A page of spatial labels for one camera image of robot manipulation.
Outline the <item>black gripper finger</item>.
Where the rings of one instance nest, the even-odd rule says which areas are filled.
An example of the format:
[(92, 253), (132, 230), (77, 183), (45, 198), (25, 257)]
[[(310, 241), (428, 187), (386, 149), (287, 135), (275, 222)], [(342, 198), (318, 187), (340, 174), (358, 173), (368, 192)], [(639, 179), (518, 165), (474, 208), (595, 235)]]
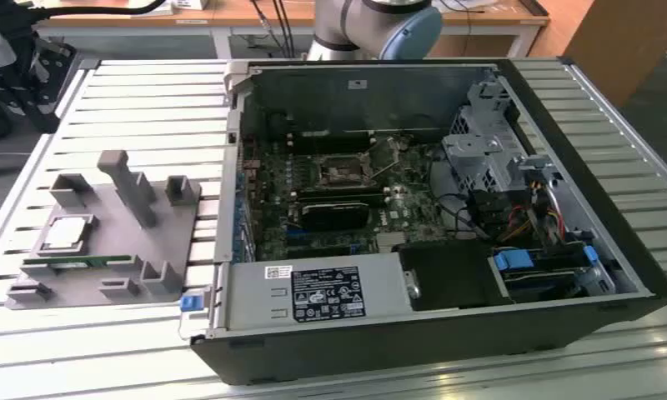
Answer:
[(9, 67), (9, 91), (19, 109), (36, 129), (45, 133), (57, 130), (57, 102), (71, 74), (77, 50), (67, 43), (52, 42), (37, 35), (11, 42), (16, 62)]

